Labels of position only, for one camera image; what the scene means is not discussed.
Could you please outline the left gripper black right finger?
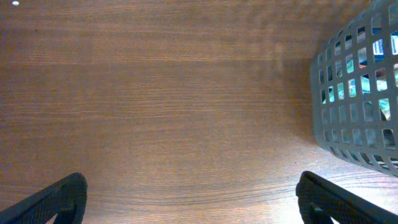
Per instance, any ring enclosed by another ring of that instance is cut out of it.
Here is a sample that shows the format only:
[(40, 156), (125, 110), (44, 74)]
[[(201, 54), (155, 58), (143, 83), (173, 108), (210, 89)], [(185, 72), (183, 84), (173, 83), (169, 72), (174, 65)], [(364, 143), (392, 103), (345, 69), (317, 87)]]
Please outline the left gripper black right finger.
[(295, 190), (304, 223), (397, 223), (397, 215), (310, 171)]

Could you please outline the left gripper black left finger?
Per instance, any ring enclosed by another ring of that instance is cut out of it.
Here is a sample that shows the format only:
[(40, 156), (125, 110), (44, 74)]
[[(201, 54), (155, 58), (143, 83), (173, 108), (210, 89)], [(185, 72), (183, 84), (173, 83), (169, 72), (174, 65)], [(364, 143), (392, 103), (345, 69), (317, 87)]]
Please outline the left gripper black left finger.
[(54, 223), (80, 224), (87, 201), (88, 184), (75, 172), (34, 193), (1, 212), (2, 224)]

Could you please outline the mint green wipes pack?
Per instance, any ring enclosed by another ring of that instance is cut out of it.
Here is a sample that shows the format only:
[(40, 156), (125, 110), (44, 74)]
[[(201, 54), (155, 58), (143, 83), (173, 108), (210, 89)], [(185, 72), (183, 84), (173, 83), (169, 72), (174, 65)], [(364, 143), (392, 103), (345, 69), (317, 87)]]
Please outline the mint green wipes pack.
[(368, 55), (365, 48), (355, 54), (338, 55), (315, 62), (315, 96), (323, 110), (330, 110), (324, 123), (358, 123), (359, 109), (365, 122), (397, 119), (397, 55)]

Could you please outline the dark blue tissue pack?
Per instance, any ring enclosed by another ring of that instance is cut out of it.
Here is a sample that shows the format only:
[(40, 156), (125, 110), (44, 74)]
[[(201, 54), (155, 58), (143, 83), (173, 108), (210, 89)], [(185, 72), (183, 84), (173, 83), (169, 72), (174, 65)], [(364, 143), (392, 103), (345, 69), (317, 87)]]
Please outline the dark blue tissue pack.
[[(362, 27), (358, 29), (358, 42), (361, 42), (364, 39), (365, 39), (365, 32), (364, 28)], [(392, 47), (392, 54), (397, 55), (397, 31), (391, 34), (391, 47)], [(379, 39), (373, 43), (373, 55), (375, 62), (381, 62), (382, 60), (384, 60), (382, 39)], [(358, 50), (358, 62), (360, 68), (364, 68), (368, 65), (365, 48)]]

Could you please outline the grey plastic lattice basket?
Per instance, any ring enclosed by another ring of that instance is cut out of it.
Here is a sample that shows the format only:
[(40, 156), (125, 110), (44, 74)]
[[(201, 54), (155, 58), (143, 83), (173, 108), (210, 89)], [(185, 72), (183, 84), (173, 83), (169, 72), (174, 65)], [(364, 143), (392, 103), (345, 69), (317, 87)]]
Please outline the grey plastic lattice basket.
[[(364, 28), (365, 39), (358, 42), (358, 29)], [(373, 43), (382, 39), (384, 55), (391, 58), (391, 34), (397, 31), (397, 1), (373, 1), (356, 19), (344, 26), (322, 45), (310, 64), (310, 83), (313, 105), (313, 126), (318, 145), (334, 156), (387, 175), (397, 175), (397, 119), (393, 121), (365, 122), (363, 109), (359, 109), (359, 122), (324, 123), (330, 110), (323, 110), (315, 96), (315, 62), (355, 54), (365, 48), (373, 54)]]

